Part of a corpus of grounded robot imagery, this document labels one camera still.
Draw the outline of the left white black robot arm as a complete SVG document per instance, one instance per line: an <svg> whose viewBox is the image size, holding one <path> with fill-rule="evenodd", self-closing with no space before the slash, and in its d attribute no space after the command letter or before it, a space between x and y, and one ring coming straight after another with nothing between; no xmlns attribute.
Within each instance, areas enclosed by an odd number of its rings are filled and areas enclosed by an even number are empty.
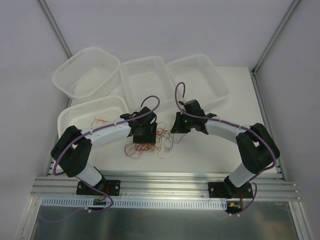
<svg viewBox="0 0 320 240"><path fill-rule="evenodd" d="M153 142L156 139L156 119L157 115L145 106L139 112L122 114L115 123L95 129L79 129L72 125L64 131L50 155L55 165L62 169L62 174L79 179L78 195L117 196L120 181L107 180L88 163L92 149L128 137Z"/></svg>

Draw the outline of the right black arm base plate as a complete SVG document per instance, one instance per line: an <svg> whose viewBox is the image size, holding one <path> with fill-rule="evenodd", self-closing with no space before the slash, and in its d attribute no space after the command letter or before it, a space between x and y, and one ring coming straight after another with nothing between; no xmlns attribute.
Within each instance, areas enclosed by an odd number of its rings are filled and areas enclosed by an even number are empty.
<svg viewBox="0 0 320 240"><path fill-rule="evenodd" d="M213 199L252 199L254 196L250 183L242 187L228 187L224 182L209 182L208 194Z"/></svg>

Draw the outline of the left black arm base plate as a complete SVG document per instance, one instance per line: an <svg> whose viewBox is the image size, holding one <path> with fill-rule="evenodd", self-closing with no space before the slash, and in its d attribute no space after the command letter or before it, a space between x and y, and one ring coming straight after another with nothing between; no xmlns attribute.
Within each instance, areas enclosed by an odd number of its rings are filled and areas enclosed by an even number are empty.
<svg viewBox="0 0 320 240"><path fill-rule="evenodd" d="M121 189L120 180L102 179L96 185L92 187L87 186L83 181L79 181L77 184L76 194L79 196L98 196L100 192L106 193L109 196L119 196Z"/></svg>

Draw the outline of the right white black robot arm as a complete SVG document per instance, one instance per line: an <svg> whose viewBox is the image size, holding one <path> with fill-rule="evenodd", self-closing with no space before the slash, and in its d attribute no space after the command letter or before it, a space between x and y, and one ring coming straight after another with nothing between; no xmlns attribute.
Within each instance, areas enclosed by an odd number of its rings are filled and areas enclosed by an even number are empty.
<svg viewBox="0 0 320 240"><path fill-rule="evenodd" d="M176 113L171 133L187 134L196 130L237 145L241 164L222 182L208 183L210 197L231 199L240 196L252 180L273 167L280 157L277 145L263 124L243 126L218 119L216 114L205 114L195 99L176 104L180 111Z"/></svg>

